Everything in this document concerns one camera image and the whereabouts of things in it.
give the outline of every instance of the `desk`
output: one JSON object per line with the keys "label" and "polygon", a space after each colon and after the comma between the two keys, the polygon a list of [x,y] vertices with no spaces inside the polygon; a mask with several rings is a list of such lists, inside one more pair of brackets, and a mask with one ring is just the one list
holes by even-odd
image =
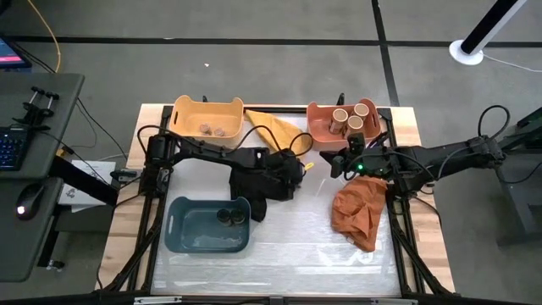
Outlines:
{"label": "desk", "polygon": [[[163,104],[143,104],[135,131],[143,125],[159,125]],[[395,134],[398,145],[420,145],[420,137],[413,108],[391,108],[394,118]],[[147,138],[153,135],[155,130],[144,130],[142,140],[147,142]],[[142,169],[144,155],[141,147],[135,137],[131,144],[130,156],[127,167],[131,169]],[[124,200],[134,196],[137,192],[137,185],[134,183],[119,194],[119,200]],[[420,197],[434,205],[432,196],[420,194]],[[108,242],[103,254],[102,265],[100,268],[100,277],[104,285],[108,284],[114,276],[124,267],[124,264],[131,256],[136,245],[137,231],[141,219],[141,210],[143,206],[143,197],[124,204],[115,211],[113,222],[109,231]],[[156,203],[153,204],[152,213],[149,222],[154,219]],[[422,260],[428,265],[433,274],[439,279],[441,284],[448,290],[453,291],[454,286],[451,279],[450,266],[445,251],[445,244],[442,238],[439,221],[434,212],[422,204],[412,200],[411,206],[412,222],[414,234],[418,246],[418,252]],[[403,255],[405,259],[407,280],[410,287],[414,287],[414,277],[410,260]],[[148,260],[148,250],[141,260],[140,272],[136,287],[141,286],[144,274],[146,272]]]}

